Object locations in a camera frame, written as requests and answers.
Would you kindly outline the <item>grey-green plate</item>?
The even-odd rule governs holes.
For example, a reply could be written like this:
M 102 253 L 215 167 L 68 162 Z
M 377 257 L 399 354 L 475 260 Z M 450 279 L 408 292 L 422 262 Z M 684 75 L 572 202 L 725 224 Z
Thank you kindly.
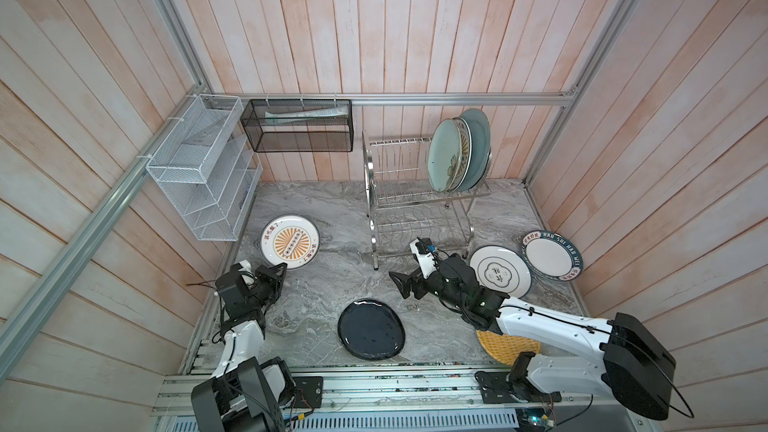
M 477 108 L 464 111 L 460 117 L 467 123 L 471 137 L 471 160 L 466 177 L 458 188 L 468 191 L 484 177 L 491 154 L 491 128 L 486 114 Z

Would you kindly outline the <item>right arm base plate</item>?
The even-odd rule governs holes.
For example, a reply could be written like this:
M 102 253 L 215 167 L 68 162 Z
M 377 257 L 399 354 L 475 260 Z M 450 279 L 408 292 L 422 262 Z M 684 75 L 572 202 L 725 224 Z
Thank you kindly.
M 484 404 L 539 402 L 549 404 L 562 401 L 562 395 L 559 392 L 544 393 L 527 377 L 513 372 L 477 371 L 474 378 L 480 388 Z

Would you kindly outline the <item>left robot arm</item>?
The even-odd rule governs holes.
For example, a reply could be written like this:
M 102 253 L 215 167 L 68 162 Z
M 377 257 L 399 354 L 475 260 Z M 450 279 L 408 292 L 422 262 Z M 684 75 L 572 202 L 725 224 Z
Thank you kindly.
M 214 282 L 224 351 L 211 377 L 191 393 L 200 431 L 287 429 L 281 407 L 291 401 L 295 382 L 282 359 L 261 364 L 257 358 L 266 312 L 280 298 L 286 272 L 284 262 L 252 270 L 242 261 Z

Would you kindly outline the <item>mint plate with flower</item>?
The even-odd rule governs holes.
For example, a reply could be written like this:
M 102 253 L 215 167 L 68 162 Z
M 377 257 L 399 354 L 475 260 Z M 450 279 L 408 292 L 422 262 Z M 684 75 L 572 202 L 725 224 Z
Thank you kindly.
M 442 121 L 431 139 L 427 171 L 432 188 L 447 191 L 456 175 L 462 157 L 461 133 L 453 119 Z

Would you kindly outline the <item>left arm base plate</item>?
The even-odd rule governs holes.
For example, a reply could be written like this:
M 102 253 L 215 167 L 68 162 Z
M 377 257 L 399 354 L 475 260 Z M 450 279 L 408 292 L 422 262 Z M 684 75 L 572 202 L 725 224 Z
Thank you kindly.
M 282 408 L 319 409 L 323 402 L 324 379 L 321 376 L 297 376 L 281 394 Z

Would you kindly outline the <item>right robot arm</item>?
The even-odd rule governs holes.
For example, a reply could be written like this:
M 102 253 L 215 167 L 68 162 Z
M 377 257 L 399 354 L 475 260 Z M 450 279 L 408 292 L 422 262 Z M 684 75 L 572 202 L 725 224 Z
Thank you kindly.
M 588 318 L 534 306 L 482 286 L 457 254 L 420 254 L 409 274 L 390 277 L 403 298 L 432 295 L 478 331 L 525 337 L 566 351 L 562 358 L 526 355 L 508 380 L 523 400 L 576 392 L 611 396 L 626 409 L 664 421 L 672 410 L 676 361 L 634 316 Z

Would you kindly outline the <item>orange sunburst plate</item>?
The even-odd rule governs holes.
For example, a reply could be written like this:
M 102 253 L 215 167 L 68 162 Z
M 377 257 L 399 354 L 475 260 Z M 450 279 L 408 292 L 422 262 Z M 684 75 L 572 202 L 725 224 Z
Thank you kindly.
M 307 265 L 317 255 L 320 234 L 309 219 L 299 215 L 283 215 L 268 223 L 257 245 L 271 265 L 285 263 L 289 270 Z
M 461 145 L 456 177 L 452 183 L 452 190 L 457 191 L 468 174 L 469 165 L 471 162 L 472 140 L 471 130 L 468 123 L 462 117 L 456 117 L 453 119 L 453 121 L 457 131 L 459 132 Z

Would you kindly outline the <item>dark blue oval plate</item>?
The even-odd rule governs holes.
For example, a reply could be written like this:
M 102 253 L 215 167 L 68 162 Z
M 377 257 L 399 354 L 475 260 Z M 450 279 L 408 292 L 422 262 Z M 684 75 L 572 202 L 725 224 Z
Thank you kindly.
M 355 300 L 343 310 L 337 333 L 350 354 L 368 361 L 397 356 L 406 340 L 404 326 L 395 311 L 370 298 Z

